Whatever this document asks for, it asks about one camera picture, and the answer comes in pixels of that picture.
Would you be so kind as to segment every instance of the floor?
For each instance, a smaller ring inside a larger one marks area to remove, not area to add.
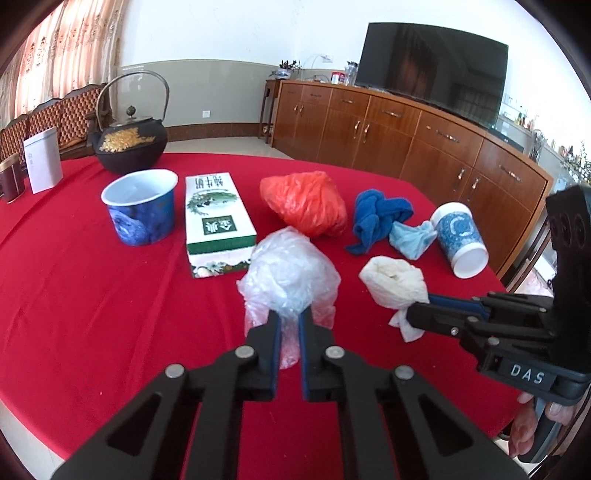
[[[275,148],[266,145],[263,140],[254,137],[206,138],[202,140],[171,142],[167,145],[165,151],[232,153],[257,155],[260,157],[290,158]],[[525,284],[527,284],[525,286],[526,290],[537,290],[542,287],[535,274],[528,277]],[[13,450],[21,458],[23,464],[29,469],[36,480],[49,480],[55,469],[63,462],[61,458],[45,447],[30,433],[1,402],[0,430],[2,430]],[[506,442],[497,440],[495,443],[506,451]],[[533,465],[522,466],[527,471],[533,468]]]
[[[257,157],[291,159],[276,148],[266,145],[263,139],[255,137],[204,138],[185,140],[166,145],[165,152],[235,153]]]

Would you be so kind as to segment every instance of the light blue plastic bag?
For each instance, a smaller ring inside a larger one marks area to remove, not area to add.
[[[429,220],[419,226],[408,226],[400,222],[392,224],[389,241],[396,250],[409,260],[417,260],[437,238],[437,232]]]

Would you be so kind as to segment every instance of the blue paper cup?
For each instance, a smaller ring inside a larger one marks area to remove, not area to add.
[[[100,199],[123,243],[149,245],[171,232],[177,183],[176,173],[170,170],[143,170],[129,173],[103,190]]]
[[[472,212],[459,202],[441,205],[431,217],[439,244],[458,278],[472,278],[488,264],[488,251]]]

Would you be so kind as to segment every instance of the tin can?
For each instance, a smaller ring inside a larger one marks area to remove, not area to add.
[[[13,202],[25,191],[21,159],[18,153],[0,163],[0,184],[4,193],[4,201],[7,203]]]

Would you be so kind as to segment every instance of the milk carton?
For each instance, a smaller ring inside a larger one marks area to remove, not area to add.
[[[193,278],[245,270],[256,230],[229,173],[186,178],[187,254]]]

